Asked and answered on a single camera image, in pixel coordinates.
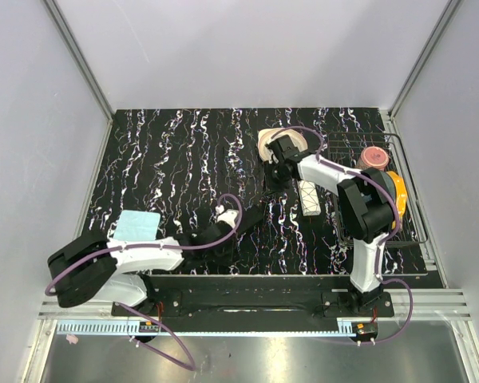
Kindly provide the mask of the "white geometric glasses case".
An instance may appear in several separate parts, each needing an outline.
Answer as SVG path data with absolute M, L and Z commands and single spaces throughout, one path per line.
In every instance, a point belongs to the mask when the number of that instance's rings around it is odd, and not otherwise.
M 298 182 L 298 191 L 303 216 L 309 217 L 320 215 L 321 207 L 315 184 L 300 180 Z

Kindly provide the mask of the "black rectangular glasses case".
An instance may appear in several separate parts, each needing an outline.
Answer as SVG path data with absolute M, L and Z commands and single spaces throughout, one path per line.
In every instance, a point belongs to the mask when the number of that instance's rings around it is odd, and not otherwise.
M 238 235 L 252 233 L 264 220 L 264 210 L 260 205 L 253 205 L 242 210 L 242 218 L 240 220 Z

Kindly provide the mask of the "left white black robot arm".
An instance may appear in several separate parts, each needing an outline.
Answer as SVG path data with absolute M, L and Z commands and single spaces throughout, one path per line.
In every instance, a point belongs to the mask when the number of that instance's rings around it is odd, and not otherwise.
M 81 235 L 48 258 L 51 282 L 45 295 L 61 308 L 90 300 L 119 302 L 146 316 L 156 308 L 147 271 L 193 270 L 220 258 L 240 231 L 244 210 L 217 209 L 216 221 L 202 231 L 148 242 L 108 239 L 99 231 Z

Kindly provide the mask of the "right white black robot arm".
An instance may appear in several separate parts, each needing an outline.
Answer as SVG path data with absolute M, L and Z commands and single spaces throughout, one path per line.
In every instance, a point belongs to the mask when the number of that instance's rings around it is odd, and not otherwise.
M 383 292 L 385 244 L 401 226 L 395 178 L 377 168 L 358 170 L 327 160 L 310 151 L 303 136 L 291 128 L 264 129 L 257 147 L 261 160 L 271 166 L 267 178 L 273 184 L 305 181 L 337 196 L 342 223 L 354 240 L 346 306 L 353 315 L 368 314 Z

